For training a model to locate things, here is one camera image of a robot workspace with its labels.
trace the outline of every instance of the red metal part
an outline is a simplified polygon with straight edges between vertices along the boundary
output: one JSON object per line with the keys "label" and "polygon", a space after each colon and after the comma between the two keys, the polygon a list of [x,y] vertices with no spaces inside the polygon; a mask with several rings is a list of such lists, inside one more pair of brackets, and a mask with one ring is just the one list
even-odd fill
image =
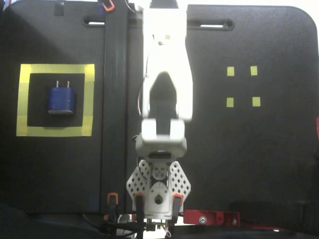
{"label": "red metal part", "polygon": [[204,226],[224,226],[224,227],[240,227],[239,213],[234,212],[212,212],[212,211],[197,211],[185,210],[184,223],[202,225],[199,222],[201,217],[206,218]]}

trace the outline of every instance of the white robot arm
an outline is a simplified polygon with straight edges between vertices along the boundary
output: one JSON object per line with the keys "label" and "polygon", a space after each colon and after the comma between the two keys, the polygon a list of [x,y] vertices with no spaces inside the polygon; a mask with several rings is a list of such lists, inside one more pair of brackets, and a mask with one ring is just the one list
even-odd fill
{"label": "white robot arm", "polygon": [[[127,191],[136,209],[135,195],[144,197],[144,216],[152,219],[172,220],[174,198],[181,198],[178,211],[191,186],[178,158],[187,150],[185,121],[192,118],[193,83],[187,57],[186,10],[187,4],[178,2],[178,8],[150,8],[150,0],[136,3],[143,10],[144,81],[142,98],[142,132],[136,138],[136,151],[141,160],[127,181]],[[169,131],[159,133],[158,119],[152,113],[152,90],[161,74],[168,74],[176,97],[174,117],[168,120]]]}

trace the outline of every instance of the cable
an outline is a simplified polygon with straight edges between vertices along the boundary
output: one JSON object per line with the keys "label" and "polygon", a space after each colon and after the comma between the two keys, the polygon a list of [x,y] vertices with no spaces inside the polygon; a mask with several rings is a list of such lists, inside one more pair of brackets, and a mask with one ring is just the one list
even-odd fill
{"label": "cable", "polygon": [[124,1],[125,1],[126,6],[128,6],[128,8],[129,8],[133,13],[136,13],[136,11],[134,11],[133,9],[130,8],[130,6],[128,5],[128,2],[127,2],[126,0],[124,0]]}
{"label": "cable", "polygon": [[163,229],[164,229],[165,232],[166,232],[166,236],[167,236],[168,238],[170,238],[170,237],[171,237],[171,233],[169,232],[169,230],[166,231],[165,227],[164,227],[164,226],[162,226],[162,227],[163,227]]}
{"label": "cable", "polygon": [[143,83],[144,83],[145,78],[149,77],[149,74],[148,74],[149,56],[150,55],[148,54],[148,57],[146,59],[146,73],[145,73],[145,76],[143,77],[142,83],[140,85],[139,93],[138,93],[138,96],[137,96],[136,107],[138,109],[138,113],[139,113],[140,117],[142,117],[141,108],[140,108],[140,97],[141,97],[141,93],[142,93]]}
{"label": "cable", "polygon": [[82,217],[84,218],[84,220],[92,227],[96,228],[96,229],[100,229],[99,226],[95,225],[94,223],[92,223],[85,214],[82,214]]}
{"label": "cable", "polygon": [[136,232],[131,232],[131,233],[123,234],[123,235],[117,236],[117,238],[129,237],[129,236],[131,236],[131,235],[134,235],[135,233],[136,233]]}

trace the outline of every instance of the yellow tape square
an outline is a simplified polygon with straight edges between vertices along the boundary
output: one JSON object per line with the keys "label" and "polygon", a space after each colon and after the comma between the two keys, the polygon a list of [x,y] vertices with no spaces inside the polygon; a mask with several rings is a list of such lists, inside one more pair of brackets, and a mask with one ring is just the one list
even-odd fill
{"label": "yellow tape square", "polygon": [[235,76],[235,67],[233,66],[227,67],[227,76]]}
{"label": "yellow tape square", "polygon": [[226,107],[230,107],[230,108],[234,107],[234,98],[227,98],[226,99]]}
{"label": "yellow tape square", "polygon": [[[84,107],[81,127],[30,127],[27,126],[30,74],[84,74]],[[16,136],[74,137],[91,136],[94,105],[94,64],[21,64]]]}
{"label": "yellow tape square", "polygon": [[253,107],[260,107],[260,97],[253,97]]}
{"label": "yellow tape square", "polygon": [[252,76],[257,76],[258,72],[257,72],[257,66],[251,66],[250,67],[250,73]]}

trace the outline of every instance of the orange clamp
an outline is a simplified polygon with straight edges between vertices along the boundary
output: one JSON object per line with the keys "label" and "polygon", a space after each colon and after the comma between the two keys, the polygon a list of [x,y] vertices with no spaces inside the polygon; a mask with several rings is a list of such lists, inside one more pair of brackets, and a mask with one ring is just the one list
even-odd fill
{"label": "orange clamp", "polygon": [[110,204],[110,197],[115,196],[116,197],[116,205],[119,204],[119,195],[117,193],[109,193],[108,194],[108,205]]}
{"label": "orange clamp", "polygon": [[175,198],[180,198],[180,206],[182,206],[182,205],[183,205],[183,200],[184,200],[183,195],[174,194],[174,195],[173,195],[173,202],[174,202],[174,199],[175,199]]}
{"label": "orange clamp", "polygon": [[111,7],[109,7],[109,8],[107,8],[107,7],[105,6],[104,2],[102,3],[102,5],[103,5],[105,11],[113,11],[114,8],[115,8],[114,3],[112,2],[112,0],[109,0],[109,1],[110,1],[110,4],[111,4]]}
{"label": "orange clamp", "polygon": [[143,193],[136,193],[135,195],[134,195],[134,202],[136,203],[136,196],[142,196],[142,198],[143,198],[143,205],[144,205],[144,202],[145,202],[145,200],[144,200],[144,194]]}

